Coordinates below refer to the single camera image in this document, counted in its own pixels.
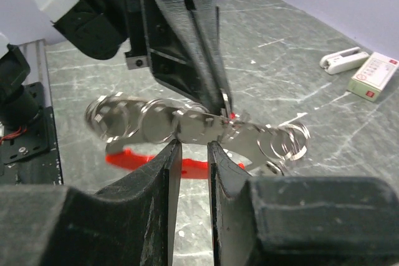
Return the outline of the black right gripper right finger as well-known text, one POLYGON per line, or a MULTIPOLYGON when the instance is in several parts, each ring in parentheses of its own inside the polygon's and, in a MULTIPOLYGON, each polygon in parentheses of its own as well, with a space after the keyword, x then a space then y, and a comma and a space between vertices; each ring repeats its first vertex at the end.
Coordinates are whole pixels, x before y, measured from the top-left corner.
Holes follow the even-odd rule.
POLYGON ((251 176, 208 143, 215 265, 395 265, 398 196, 355 176, 251 176))

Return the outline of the red handled metal key holder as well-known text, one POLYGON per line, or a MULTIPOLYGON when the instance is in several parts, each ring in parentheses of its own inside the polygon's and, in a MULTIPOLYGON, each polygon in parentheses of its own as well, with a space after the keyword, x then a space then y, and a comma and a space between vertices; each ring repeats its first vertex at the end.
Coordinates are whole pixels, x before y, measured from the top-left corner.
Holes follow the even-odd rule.
POLYGON ((158 145, 171 140, 207 145, 217 141, 224 154, 247 159, 247 163, 239 164, 240 168, 283 176, 289 162, 306 154, 310 141, 310 131, 301 123, 256 124, 247 113, 213 115, 198 103, 145 100, 122 92, 92 101, 84 120, 105 142, 106 162, 130 171, 154 159, 134 153, 133 145, 158 145))

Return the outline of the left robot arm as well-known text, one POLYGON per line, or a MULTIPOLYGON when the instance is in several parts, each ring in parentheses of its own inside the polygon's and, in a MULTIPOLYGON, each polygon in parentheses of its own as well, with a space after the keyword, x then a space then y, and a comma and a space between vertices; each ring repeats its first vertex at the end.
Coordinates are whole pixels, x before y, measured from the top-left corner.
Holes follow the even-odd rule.
POLYGON ((219 46, 216 0, 33 0, 52 27, 83 54, 147 67, 166 88, 230 116, 232 96, 219 46))

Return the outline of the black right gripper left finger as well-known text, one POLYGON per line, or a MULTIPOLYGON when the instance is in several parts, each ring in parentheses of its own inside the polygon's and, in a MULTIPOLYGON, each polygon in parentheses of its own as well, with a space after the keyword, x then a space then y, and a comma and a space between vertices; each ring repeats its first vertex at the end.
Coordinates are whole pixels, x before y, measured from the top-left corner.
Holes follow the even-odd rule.
POLYGON ((171 265, 182 146, 89 194, 70 186, 1 187, 2 265, 171 265))

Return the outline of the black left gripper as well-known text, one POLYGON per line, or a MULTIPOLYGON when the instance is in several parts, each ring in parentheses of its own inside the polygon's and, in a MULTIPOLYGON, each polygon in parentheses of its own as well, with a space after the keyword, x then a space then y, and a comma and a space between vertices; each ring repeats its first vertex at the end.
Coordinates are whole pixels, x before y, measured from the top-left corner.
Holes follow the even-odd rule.
POLYGON ((231 113, 216 0, 123 0, 123 8, 134 61, 211 113, 231 113))

